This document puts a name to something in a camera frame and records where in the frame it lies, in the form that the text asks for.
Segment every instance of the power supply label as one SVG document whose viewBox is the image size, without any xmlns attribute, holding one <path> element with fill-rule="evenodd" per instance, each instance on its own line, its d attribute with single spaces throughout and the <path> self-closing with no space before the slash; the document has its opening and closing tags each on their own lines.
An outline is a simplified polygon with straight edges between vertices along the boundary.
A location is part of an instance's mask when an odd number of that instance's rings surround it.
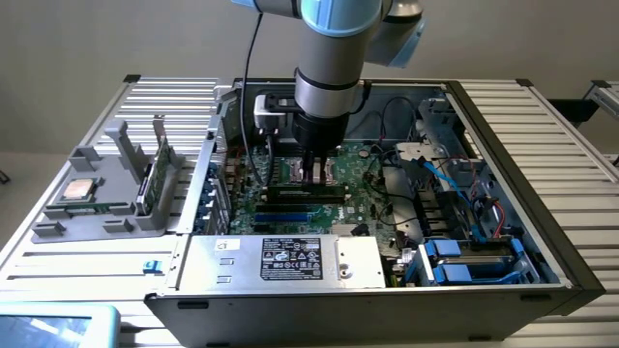
<svg viewBox="0 0 619 348">
<path fill-rule="evenodd" d="M 266 281 L 321 281 L 321 238 L 265 238 L 261 277 Z"/>
</svg>

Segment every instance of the blue ram slot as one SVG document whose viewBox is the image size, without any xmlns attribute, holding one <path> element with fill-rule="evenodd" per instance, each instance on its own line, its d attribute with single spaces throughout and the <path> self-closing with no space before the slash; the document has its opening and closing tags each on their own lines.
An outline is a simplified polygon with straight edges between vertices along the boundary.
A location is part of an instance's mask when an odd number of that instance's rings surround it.
<svg viewBox="0 0 619 348">
<path fill-rule="evenodd" d="M 257 223 L 306 223 L 311 219 L 310 214 L 257 214 Z"/>
</svg>

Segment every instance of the black cable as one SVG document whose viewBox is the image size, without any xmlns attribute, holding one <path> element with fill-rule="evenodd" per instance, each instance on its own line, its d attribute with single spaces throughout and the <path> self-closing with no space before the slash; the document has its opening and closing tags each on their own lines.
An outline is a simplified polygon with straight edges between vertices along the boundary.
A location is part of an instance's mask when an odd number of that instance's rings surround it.
<svg viewBox="0 0 619 348">
<path fill-rule="evenodd" d="M 275 170 L 275 141 L 273 134 L 267 135 L 267 147 L 270 148 L 270 171 L 267 173 L 266 185 L 271 184 L 273 172 Z"/>
<path fill-rule="evenodd" d="M 386 152 L 386 150 L 383 150 L 383 148 L 382 148 L 378 144 L 373 144 L 373 145 L 370 146 L 370 151 L 371 151 L 374 148 L 377 148 L 377 149 L 381 151 L 381 154 L 383 154 L 383 153 Z"/>
<path fill-rule="evenodd" d="M 387 109 L 389 109 L 389 106 L 391 105 L 391 103 L 397 100 L 402 100 L 405 102 L 407 102 L 409 106 L 410 106 L 410 110 L 411 110 L 411 115 L 414 117 L 414 123 L 413 123 L 413 127 L 411 127 L 411 130 L 415 132 L 415 135 L 417 135 L 417 127 L 415 127 L 415 124 L 417 124 L 417 114 L 415 114 L 415 106 L 414 106 L 414 103 L 411 102 L 411 100 L 409 98 L 406 98 L 405 96 L 395 96 L 393 97 L 389 101 L 387 101 L 387 104 L 386 106 L 383 107 L 383 112 L 382 112 L 382 138 L 386 138 L 387 137 L 387 128 L 386 128 L 386 114 L 387 114 Z"/>
<path fill-rule="evenodd" d="M 403 223 L 410 223 L 413 220 L 419 220 L 418 217 L 413 217 L 411 219 L 406 219 L 405 221 L 401 221 L 399 223 L 389 223 L 389 222 L 386 222 L 386 221 L 383 220 L 383 213 L 386 212 L 387 207 L 389 207 L 390 205 L 393 205 L 393 203 L 389 203 L 389 204 L 383 207 L 383 209 L 381 210 L 381 212 L 378 213 L 378 218 L 377 218 L 377 220 L 381 221 L 381 223 L 382 223 L 383 225 L 387 225 L 387 226 L 398 226 L 398 225 L 402 225 Z"/>
<path fill-rule="evenodd" d="M 410 130 L 409 130 L 409 137 L 410 138 L 406 138 L 406 139 L 407 140 L 410 139 L 411 141 L 415 141 L 417 138 L 419 137 L 419 133 L 418 133 L 418 130 L 417 130 L 417 120 L 419 120 L 422 118 L 419 108 L 414 110 L 413 116 L 414 116 L 414 120 L 413 120 L 413 123 L 410 125 Z"/>
<path fill-rule="evenodd" d="M 406 200 L 409 200 L 411 203 L 415 204 L 414 199 L 410 198 L 409 196 L 403 196 L 402 194 L 391 194 L 391 193 L 389 193 L 389 192 L 381 191 L 378 188 L 374 187 L 374 185 L 371 184 L 371 181 L 367 179 L 370 170 L 371 170 L 373 166 L 375 165 L 375 162 L 377 162 L 377 160 L 379 159 L 379 157 L 385 157 L 385 156 L 387 156 L 389 154 L 391 154 L 391 153 L 394 153 L 394 152 L 397 152 L 397 150 L 395 150 L 395 149 L 391 149 L 391 150 L 383 152 L 382 154 L 379 154 L 379 155 L 373 159 L 373 161 L 370 162 L 370 165 L 369 165 L 369 167 L 367 167 L 366 173 L 365 173 L 365 175 L 363 175 L 363 178 L 365 178 L 365 180 L 366 180 L 367 185 L 369 185 L 370 188 L 373 189 L 373 191 L 375 191 L 378 194 L 382 194 L 383 196 L 389 196 L 389 197 L 394 197 L 394 198 L 406 199 Z M 411 220 L 415 220 L 415 219 L 417 219 L 417 217 L 414 217 L 414 218 L 411 218 L 411 219 L 403 221 L 402 223 L 406 223 L 406 222 L 409 222 L 409 221 L 411 221 Z"/>
<path fill-rule="evenodd" d="M 365 93 L 361 97 L 361 105 L 355 109 L 355 111 L 351 112 L 351 115 L 358 114 L 363 110 L 366 103 L 369 102 L 369 99 L 370 99 L 370 93 L 371 93 L 371 80 L 366 80 L 365 81 Z"/>
<path fill-rule="evenodd" d="M 251 170 L 254 172 L 254 177 L 255 177 L 257 182 L 259 183 L 261 186 L 265 186 L 265 180 L 262 179 L 259 171 L 257 170 L 257 167 L 255 167 L 254 157 L 253 157 L 253 150 L 250 149 L 249 137 L 247 137 L 247 134 L 245 132 L 245 90 L 246 90 L 246 87 L 247 87 L 247 84 L 249 84 L 250 62 L 253 60 L 255 38 L 259 35 L 262 16 L 263 16 L 263 13 L 261 12 L 259 13 L 259 18 L 258 18 L 257 23 L 255 23 L 254 36 L 251 37 L 250 50 L 249 50 L 247 58 L 245 60 L 245 72 L 243 72 L 243 84 L 242 84 L 242 110 L 239 111 L 239 118 L 241 118 L 241 122 L 242 122 L 243 144 L 245 144 L 245 149 L 246 149 L 246 151 L 249 153 Z"/>
<path fill-rule="evenodd" d="M 475 185 L 475 182 L 477 182 L 477 178 L 475 178 L 475 175 L 477 175 L 477 171 L 475 171 L 475 167 L 474 167 L 474 163 L 471 162 L 471 159 L 469 158 L 469 156 L 465 156 L 462 155 L 462 157 L 459 155 L 455 155 L 455 156 L 451 156 L 449 159 L 446 159 L 443 161 L 443 163 L 437 167 L 437 170 L 442 169 L 443 166 L 453 160 L 466 160 L 469 161 L 470 165 L 471 165 L 471 170 L 474 172 L 474 178 L 473 178 L 473 182 L 469 186 L 474 186 Z"/>
</svg>

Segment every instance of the aluminum slatted platform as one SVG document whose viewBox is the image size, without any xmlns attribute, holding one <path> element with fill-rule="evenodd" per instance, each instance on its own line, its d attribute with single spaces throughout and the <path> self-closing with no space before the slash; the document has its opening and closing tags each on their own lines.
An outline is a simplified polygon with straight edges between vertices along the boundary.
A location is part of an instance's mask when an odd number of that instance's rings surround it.
<svg viewBox="0 0 619 348">
<path fill-rule="evenodd" d="M 535 88 L 514 80 L 462 80 L 475 104 L 608 288 L 569 317 L 545 317 L 503 342 L 423 344 L 413 347 L 619 347 L 619 173 L 565 121 Z M 143 78 L 127 83 L 107 106 L 82 145 L 117 152 L 101 126 L 113 117 L 130 124 L 130 137 L 155 150 L 150 120 L 167 115 L 175 149 L 189 155 L 179 182 L 170 233 L 155 239 L 33 244 L 29 226 L 65 178 L 66 165 L 33 213 L 0 253 L 0 301 L 106 302 L 122 313 L 123 347 L 179 347 L 143 304 L 143 295 L 166 275 L 143 275 L 147 260 L 170 261 L 175 228 L 193 174 L 193 163 L 217 111 L 217 79 Z"/>
<path fill-rule="evenodd" d="M 594 80 L 586 99 L 594 100 L 609 115 L 619 120 L 619 82 Z"/>
</svg>

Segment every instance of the gray wall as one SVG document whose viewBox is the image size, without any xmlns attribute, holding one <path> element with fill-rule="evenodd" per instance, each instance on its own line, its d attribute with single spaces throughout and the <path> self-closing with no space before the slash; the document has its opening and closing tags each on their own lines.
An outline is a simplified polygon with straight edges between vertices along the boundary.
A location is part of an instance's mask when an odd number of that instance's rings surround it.
<svg viewBox="0 0 619 348">
<path fill-rule="evenodd" d="M 367 77 L 530 78 L 548 96 L 619 80 L 616 0 L 427 0 L 406 70 Z M 66 153 L 123 76 L 237 76 L 255 14 L 230 0 L 2 0 L 0 149 Z M 299 22 L 266 16 L 251 75 L 289 76 Z M 593 138 L 619 130 L 597 127 Z"/>
</svg>

